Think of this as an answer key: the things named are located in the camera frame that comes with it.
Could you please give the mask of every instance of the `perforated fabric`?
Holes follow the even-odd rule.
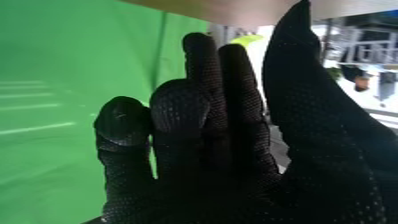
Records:
[[[310,2],[296,5],[278,25],[264,70],[271,115],[290,145],[285,175],[271,156],[244,48],[225,47],[219,61],[210,37],[193,34],[186,51],[189,79],[159,88],[152,121],[127,119],[132,129],[123,130],[145,135],[136,144],[122,145],[107,130],[118,126],[100,124],[122,114],[138,117],[141,112],[139,117],[148,117],[143,105],[129,101],[129,107],[115,106],[123,112],[113,115],[104,110],[99,118],[109,195],[102,222],[397,224],[397,136],[356,105],[321,65]],[[155,123],[154,130],[143,129],[143,122]]]

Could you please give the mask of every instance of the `white ceiling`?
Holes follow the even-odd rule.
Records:
[[[299,0],[123,0],[168,12],[241,27],[278,23]],[[398,0],[314,0],[314,18],[398,9]]]

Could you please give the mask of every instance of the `black glove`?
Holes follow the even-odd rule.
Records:
[[[305,0],[276,27],[264,68],[273,121],[290,145],[285,175],[246,50],[230,45],[218,55],[212,38],[191,34],[189,78],[162,85],[152,109],[118,97],[97,120],[109,196],[99,222],[398,223],[397,136],[321,65],[310,21]]]

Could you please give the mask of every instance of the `railing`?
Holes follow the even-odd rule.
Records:
[[[349,43],[349,55],[342,64],[398,65],[398,33],[386,41],[358,41],[358,32]]]

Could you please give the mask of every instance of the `green screen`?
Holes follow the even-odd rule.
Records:
[[[93,121],[115,96],[146,103],[184,71],[207,23],[115,0],[0,1],[0,220],[83,223],[102,212]]]

